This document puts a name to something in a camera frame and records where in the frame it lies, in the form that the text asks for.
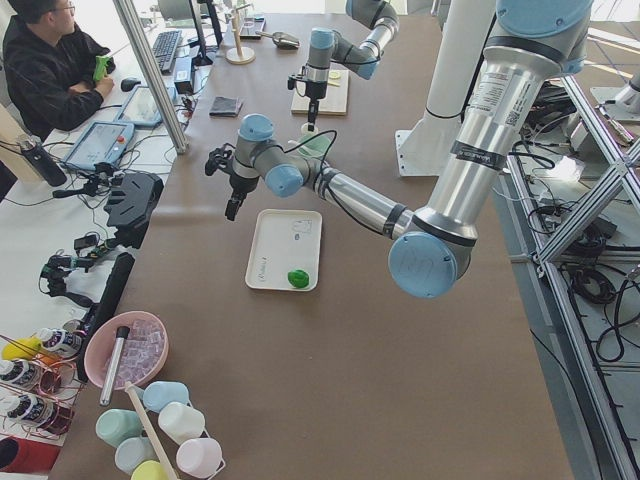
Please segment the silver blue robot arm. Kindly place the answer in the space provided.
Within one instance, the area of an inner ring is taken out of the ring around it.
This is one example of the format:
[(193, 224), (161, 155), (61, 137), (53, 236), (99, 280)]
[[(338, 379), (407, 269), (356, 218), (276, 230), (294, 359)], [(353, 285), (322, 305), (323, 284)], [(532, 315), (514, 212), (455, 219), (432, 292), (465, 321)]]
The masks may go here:
[(280, 198), (308, 188), (392, 240), (388, 265), (402, 290), (444, 294), (470, 265), (478, 217), (543, 83), (582, 68), (591, 10), (588, 1), (453, 2), (428, 64), (425, 127), (410, 139), (408, 173), (390, 132), (341, 132), (359, 153), (385, 158), (380, 176), (362, 167), (346, 174), (334, 155), (306, 157), (276, 141), (270, 119), (245, 116), (225, 167), (226, 217), (259, 185)]
[(332, 63), (345, 66), (363, 79), (375, 73), (384, 48), (399, 31), (398, 15), (388, 1), (348, 1), (347, 15), (369, 29), (359, 44), (347, 40), (337, 30), (314, 27), (309, 39), (307, 61), (297, 77), (290, 78), (305, 85), (304, 96), (309, 99), (307, 129), (315, 129), (319, 104), (326, 97)]

